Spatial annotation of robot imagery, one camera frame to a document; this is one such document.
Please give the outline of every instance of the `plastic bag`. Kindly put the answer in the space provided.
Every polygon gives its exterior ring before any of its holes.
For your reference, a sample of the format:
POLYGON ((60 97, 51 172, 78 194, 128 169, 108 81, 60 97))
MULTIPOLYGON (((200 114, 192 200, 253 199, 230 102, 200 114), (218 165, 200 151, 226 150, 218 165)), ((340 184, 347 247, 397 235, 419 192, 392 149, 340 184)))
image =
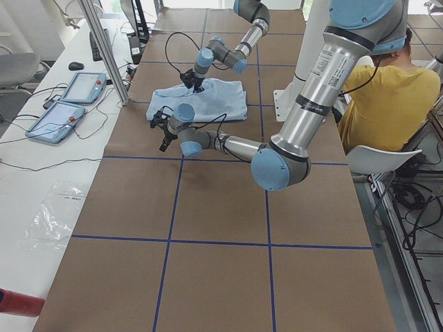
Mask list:
POLYGON ((89 185, 55 182, 40 204, 18 246, 26 250, 64 250, 77 222, 89 185))

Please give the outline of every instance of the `computer mouse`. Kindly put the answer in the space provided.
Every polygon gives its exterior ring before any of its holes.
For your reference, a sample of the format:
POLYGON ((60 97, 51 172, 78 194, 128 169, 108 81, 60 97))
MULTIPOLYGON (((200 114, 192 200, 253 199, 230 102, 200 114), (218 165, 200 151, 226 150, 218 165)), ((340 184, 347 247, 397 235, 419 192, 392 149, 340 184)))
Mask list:
POLYGON ((80 62, 71 62, 68 66, 70 71, 81 71, 84 68, 84 64, 80 62))

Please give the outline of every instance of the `red object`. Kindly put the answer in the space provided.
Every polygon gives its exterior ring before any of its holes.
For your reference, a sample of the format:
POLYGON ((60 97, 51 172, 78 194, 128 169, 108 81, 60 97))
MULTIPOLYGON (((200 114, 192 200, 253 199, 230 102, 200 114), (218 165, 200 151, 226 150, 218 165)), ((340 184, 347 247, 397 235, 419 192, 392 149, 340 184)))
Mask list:
POLYGON ((0 288, 0 313, 37 317, 42 311, 44 299, 0 288))

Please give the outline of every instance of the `person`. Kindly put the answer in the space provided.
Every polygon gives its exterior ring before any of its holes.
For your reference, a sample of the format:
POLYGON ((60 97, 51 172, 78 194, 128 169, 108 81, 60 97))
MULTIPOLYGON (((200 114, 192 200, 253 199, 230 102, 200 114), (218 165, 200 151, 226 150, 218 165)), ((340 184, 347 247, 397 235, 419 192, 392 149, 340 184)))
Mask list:
POLYGON ((384 151, 401 151, 426 119, 440 92, 440 77, 411 62, 406 29, 404 47, 393 53, 373 56, 373 66, 356 66, 344 89, 363 87, 350 93, 351 103, 338 123, 345 153, 357 145, 384 151))

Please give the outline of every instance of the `white desk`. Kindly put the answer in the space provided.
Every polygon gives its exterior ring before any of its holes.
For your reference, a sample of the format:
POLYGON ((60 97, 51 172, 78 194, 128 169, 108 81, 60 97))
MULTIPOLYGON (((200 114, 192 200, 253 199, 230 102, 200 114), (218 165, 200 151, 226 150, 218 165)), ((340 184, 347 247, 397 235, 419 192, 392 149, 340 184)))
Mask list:
MULTIPOLYGON (((103 27, 109 29, 111 41, 114 41, 113 51, 118 66, 125 64, 125 60, 131 60, 127 38, 120 33, 123 23, 123 20, 117 19, 102 20, 103 27)), ((82 62, 84 71, 106 72, 102 61, 92 61, 87 24, 78 31, 37 90, 62 82, 69 83, 74 74, 68 69, 68 64, 72 61, 82 62)), ((50 92, 47 91, 29 99, 20 114, 36 116, 43 114, 42 105, 50 92)), ((56 146, 32 140, 0 144, 0 157, 5 163, 31 168, 45 167, 68 159, 101 158, 120 111, 120 103, 115 91, 100 105, 100 110, 106 113, 109 119, 97 134, 86 140, 80 140, 74 133, 71 133, 56 146)), ((19 119, 25 118, 18 118, 15 123, 26 129, 35 121, 35 119, 19 119)), ((78 123, 76 130, 81 136, 87 136, 99 128, 104 120, 104 115, 93 111, 78 123)), ((22 129, 11 125, 0 142, 24 137, 22 129)), ((39 204, 55 181, 90 185, 98 166, 99 162, 82 161, 63 164, 40 172, 30 172, 0 164, 0 288, 46 298, 62 253, 50 250, 21 250, 17 247, 17 242, 23 238, 24 230, 33 220, 39 204)), ((37 318, 0 313, 0 331, 32 331, 36 321, 37 318)))

